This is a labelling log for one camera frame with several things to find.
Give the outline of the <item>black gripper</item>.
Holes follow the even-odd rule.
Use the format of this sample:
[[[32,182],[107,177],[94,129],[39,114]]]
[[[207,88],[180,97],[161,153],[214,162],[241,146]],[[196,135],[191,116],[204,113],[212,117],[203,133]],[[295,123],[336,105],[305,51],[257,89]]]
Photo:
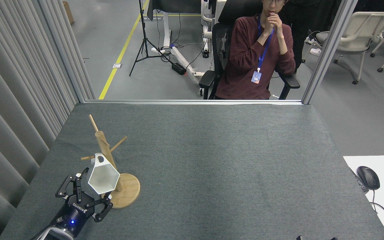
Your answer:
[[[90,217],[93,217],[95,222],[102,222],[113,207],[110,193],[105,193],[101,199],[95,201],[90,196],[82,196],[81,179],[88,171],[89,168],[85,168],[79,177],[67,176],[55,193],[55,197],[67,197],[67,187],[70,183],[73,183],[73,194],[75,196],[69,196],[58,212],[58,228],[66,228],[71,234],[79,234]],[[95,214],[94,207],[99,204],[105,206],[100,213]]]

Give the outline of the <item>person's right hand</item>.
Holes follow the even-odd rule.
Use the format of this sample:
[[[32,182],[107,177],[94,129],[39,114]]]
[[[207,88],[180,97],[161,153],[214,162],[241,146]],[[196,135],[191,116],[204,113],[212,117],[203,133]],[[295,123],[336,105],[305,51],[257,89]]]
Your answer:
[[[276,24],[276,14],[272,12],[265,20],[265,30],[263,32],[265,36],[270,36],[272,34],[275,24]]]

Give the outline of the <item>person's left hand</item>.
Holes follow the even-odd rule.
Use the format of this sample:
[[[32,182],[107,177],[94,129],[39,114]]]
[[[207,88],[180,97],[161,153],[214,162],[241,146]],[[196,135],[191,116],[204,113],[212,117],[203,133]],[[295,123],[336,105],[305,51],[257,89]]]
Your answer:
[[[270,16],[268,17],[269,22],[276,28],[276,36],[277,38],[281,39],[284,38],[283,36],[283,28],[282,28],[282,21],[279,18],[279,15],[275,12],[270,12]]]

